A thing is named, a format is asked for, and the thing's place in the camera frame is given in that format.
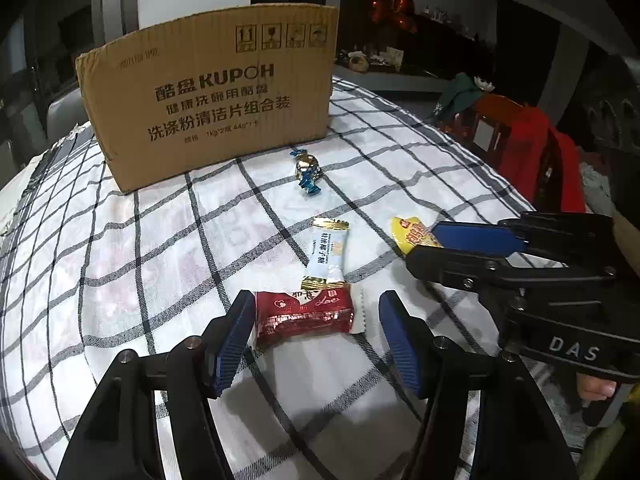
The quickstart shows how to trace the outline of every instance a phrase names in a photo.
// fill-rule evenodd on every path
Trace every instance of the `yellow candy wrapper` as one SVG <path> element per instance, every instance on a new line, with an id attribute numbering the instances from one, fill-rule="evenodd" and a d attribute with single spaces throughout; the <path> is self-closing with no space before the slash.
<path id="1" fill-rule="evenodd" d="M 408 254 L 416 245 L 442 247 L 417 216 L 407 219 L 394 216 L 391 219 L 391 234 L 404 254 Z"/>

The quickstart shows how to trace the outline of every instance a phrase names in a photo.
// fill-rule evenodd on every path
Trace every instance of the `human hand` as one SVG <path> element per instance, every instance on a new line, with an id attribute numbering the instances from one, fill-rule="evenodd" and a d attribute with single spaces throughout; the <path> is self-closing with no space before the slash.
<path id="1" fill-rule="evenodd" d="M 585 374 L 577 374 L 578 395 L 584 400 L 605 400 L 616 392 L 616 383 Z"/>

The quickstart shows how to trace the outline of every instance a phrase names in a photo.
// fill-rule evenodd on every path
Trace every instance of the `gray chair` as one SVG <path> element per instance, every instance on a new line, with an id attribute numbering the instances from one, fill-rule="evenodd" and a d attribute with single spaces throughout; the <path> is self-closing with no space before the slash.
<path id="1" fill-rule="evenodd" d="M 51 145 L 66 136 L 76 124 L 84 124 L 88 120 L 79 88 L 56 99 L 49 105 L 47 111 L 49 144 Z"/>

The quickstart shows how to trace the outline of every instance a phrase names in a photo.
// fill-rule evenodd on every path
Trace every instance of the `candy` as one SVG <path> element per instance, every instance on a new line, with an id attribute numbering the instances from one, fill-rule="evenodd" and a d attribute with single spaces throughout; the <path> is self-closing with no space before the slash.
<path id="1" fill-rule="evenodd" d="M 306 150 L 295 149 L 290 155 L 296 157 L 296 179 L 300 181 L 298 185 L 309 195 L 319 193 L 320 188 L 316 186 L 316 180 L 322 176 L 322 169 L 318 160 Z"/>
<path id="2" fill-rule="evenodd" d="M 256 346 L 268 346 L 283 338 L 308 332 L 350 332 L 356 309 L 350 288 L 256 292 Z M 360 322 L 364 331 L 364 320 Z"/>
<path id="3" fill-rule="evenodd" d="M 302 288 L 343 287 L 342 260 L 349 223 L 332 218 L 314 218 L 311 225 L 312 244 Z"/>
<path id="4" fill-rule="evenodd" d="M 404 254 L 408 254 L 416 245 L 442 247 L 431 231 L 415 216 L 407 219 L 394 216 L 391 219 L 391 234 Z"/>

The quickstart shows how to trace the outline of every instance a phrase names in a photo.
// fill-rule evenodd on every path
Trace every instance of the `tablecloth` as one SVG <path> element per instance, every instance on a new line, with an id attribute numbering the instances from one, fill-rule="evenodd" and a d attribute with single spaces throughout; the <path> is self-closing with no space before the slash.
<path id="1" fill-rule="evenodd" d="M 362 88 L 334 79 L 329 115 L 328 136 L 299 146 L 324 169 L 313 197 L 294 179 L 290 146 L 130 194 L 118 190 L 90 126 L 45 154 L 0 254 L 0 420 L 45 475 L 55 476 L 120 350 L 169 351 L 222 316 L 243 288 L 299 289 L 315 216 L 350 223 L 344 269 L 365 291 L 366 332 L 245 352 L 232 387 L 210 403 L 216 427 L 238 479 L 401 474 L 425 403 L 399 383 L 379 295 L 396 290 L 434 333 L 475 352 L 494 353 L 497 332 L 475 294 L 411 277 L 390 219 L 497 222 L 530 205 L 451 138 Z M 165 402 L 156 392 L 172 479 Z M 470 470 L 478 405 L 470 392 L 460 478 Z"/>

